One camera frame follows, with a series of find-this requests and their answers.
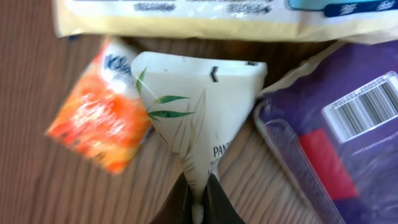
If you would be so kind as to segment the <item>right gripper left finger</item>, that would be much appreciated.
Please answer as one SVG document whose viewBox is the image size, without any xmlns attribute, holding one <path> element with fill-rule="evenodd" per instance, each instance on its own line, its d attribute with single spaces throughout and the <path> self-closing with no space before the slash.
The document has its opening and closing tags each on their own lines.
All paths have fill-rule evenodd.
<svg viewBox="0 0 398 224">
<path fill-rule="evenodd" d="M 192 193 L 184 173 L 181 173 L 150 224 L 192 223 Z"/>
</svg>

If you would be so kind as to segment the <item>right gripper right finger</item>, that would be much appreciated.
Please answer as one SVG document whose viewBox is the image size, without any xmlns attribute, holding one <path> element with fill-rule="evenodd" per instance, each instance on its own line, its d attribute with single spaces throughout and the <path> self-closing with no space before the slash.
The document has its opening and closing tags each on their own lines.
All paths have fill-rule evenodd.
<svg viewBox="0 0 398 224">
<path fill-rule="evenodd" d="M 210 174 L 203 196 L 204 224 L 246 224 L 237 214 L 216 175 Z"/>
</svg>

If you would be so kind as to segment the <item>white Pantene tube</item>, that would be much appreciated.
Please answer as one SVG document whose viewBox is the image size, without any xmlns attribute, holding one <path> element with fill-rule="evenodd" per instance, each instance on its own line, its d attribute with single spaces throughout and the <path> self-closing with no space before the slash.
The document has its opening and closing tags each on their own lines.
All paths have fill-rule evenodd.
<svg viewBox="0 0 398 224">
<path fill-rule="evenodd" d="M 192 220 L 202 223 L 208 177 L 251 112 L 267 65 L 143 52 L 131 68 L 153 127 L 182 164 Z"/>
</svg>

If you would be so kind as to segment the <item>small orange tissue pack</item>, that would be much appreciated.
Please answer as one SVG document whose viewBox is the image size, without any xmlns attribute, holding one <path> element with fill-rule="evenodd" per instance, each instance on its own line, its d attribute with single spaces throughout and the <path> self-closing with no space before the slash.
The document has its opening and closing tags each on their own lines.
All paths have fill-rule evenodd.
<svg viewBox="0 0 398 224">
<path fill-rule="evenodd" d="M 131 73 L 138 54 L 120 38 L 105 37 L 46 136 L 112 174 L 121 173 L 151 127 Z"/>
</svg>

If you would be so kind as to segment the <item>red purple pantyliner pack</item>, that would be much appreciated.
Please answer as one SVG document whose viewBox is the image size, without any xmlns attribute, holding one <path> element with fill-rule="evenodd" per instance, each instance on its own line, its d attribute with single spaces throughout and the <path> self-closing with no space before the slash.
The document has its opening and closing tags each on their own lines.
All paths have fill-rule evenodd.
<svg viewBox="0 0 398 224">
<path fill-rule="evenodd" d="M 397 222 L 397 42 L 337 42 L 262 90 L 254 121 L 323 223 Z"/>
</svg>

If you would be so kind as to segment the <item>colourful snack bag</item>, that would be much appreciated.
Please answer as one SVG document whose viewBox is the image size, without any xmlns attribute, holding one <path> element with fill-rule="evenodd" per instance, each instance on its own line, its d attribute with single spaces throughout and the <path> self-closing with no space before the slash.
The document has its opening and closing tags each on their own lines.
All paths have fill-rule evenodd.
<svg viewBox="0 0 398 224">
<path fill-rule="evenodd" d="M 397 0 L 54 0 L 60 37 L 377 44 L 397 38 Z"/>
</svg>

